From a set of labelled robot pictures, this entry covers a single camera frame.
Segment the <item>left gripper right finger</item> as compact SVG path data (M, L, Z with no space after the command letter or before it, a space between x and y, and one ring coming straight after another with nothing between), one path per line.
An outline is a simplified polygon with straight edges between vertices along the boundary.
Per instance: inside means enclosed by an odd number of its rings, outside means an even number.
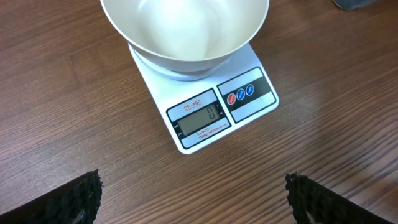
M391 224L305 175L285 176L287 201L299 224Z

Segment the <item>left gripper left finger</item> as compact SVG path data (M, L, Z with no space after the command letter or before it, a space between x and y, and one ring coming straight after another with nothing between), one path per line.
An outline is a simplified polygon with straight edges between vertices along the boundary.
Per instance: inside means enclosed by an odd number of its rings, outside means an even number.
M82 176L1 215L1 223L93 223L101 205L103 182L98 170Z

